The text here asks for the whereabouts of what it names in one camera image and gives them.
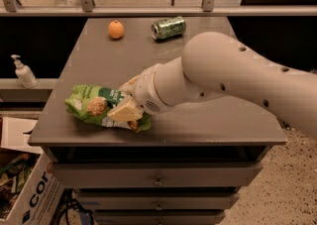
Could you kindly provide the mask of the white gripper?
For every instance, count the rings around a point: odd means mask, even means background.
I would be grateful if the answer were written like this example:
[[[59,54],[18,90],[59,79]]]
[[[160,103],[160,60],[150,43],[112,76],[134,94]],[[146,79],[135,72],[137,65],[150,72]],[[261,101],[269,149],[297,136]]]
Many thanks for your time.
[[[155,75],[160,64],[145,69],[121,85],[118,90],[132,96],[126,96],[112,108],[107,116],[113,121],[135,121],[143,117],[144,111],[151,115],[167,112],[171,106],[161,101],[155,87]]]

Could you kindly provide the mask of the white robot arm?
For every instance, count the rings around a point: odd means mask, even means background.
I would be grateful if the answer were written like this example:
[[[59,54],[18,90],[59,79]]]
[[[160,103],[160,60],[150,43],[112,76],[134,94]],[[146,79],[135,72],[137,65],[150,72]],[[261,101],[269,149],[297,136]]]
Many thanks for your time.
[[[317,138],[317,75],[275,63],[222,33],[191,38],[180,57],[143,70],[119,89],[152,115],[178,104],[238,97]]]

